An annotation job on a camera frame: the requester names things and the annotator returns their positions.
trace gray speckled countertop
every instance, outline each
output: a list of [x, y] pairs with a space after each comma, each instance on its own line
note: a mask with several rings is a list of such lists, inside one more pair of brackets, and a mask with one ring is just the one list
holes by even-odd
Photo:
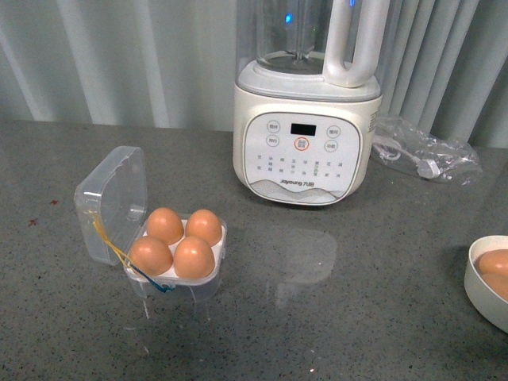
[[[144, 150], [148, 212], [226, 221], [207, 302], [144, 300], [88, 256], [74, 191], [119, 145]], [[463, 285], [468, 246], [508, 234], [508, 150], [480, 149], [466, 187], [371, 161], [317, 209], [255, 196], [232, 150], [232, 133], [1, 124], [0, 379], [508, 379], [508, 334]]]

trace button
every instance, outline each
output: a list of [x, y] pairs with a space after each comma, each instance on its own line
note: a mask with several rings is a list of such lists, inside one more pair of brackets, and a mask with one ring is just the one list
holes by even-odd
[[337, 150], [337, 147], [339, 146], [339, 144], [337, 144], [336, 141], [334, 140], [328, 140], [326, 143], [325, 143], [325, 150], [327, 152], [334, 152]]
[[299, 151], [305, 151], [309, 147], [309, 141], [305, 137], [299, 137], [294, 141], [294, 146]]
[[277, 147], [279, 145], [279, 138], [275, 135], [270, 135], [267, 137], [267, 144], [270, 147]]
[[277, 121], [269, 121], [267, 123], [267, 129], [271, 133], [277, 133], [280, 130], [280, 124]]
[[340, 134], [341, 134], [341, 129], [338, 126], [336, 126], [336, 125], [331, 125], [326, 130], [326, 135], [328, 135], [328, 137], [331, 137], [332, 139], [335, 139]]

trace digital display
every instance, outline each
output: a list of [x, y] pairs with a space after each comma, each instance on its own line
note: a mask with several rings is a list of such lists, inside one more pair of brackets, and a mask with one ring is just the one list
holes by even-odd
[[293, 135], [306, 135], [308, 137], [316, 136], [315, 125], [300, 125], [299, 123], [291, 123], [291, 133]]

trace brand logo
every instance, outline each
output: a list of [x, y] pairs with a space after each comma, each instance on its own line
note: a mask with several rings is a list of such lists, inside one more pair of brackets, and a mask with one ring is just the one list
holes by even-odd
[[281, 184], [298, 185], [300, 187], [313, 187], [314, 183], [309, 181], [280, 180]]

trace power cord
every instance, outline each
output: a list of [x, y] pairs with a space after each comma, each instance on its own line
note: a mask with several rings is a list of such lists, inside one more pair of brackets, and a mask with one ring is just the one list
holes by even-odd
[[400, 143], [389, 137], [374, 136], [372, 147], [379, 153], [379, 156], [385, 160], [396, 161], [400, 159], [401, 155], [409, 157], [411, 161], [416, 164], [418, 174], [424, 179], [435, 179], [441, 174], [436, 160], [420, 159], [410, 154], [402, 148]]

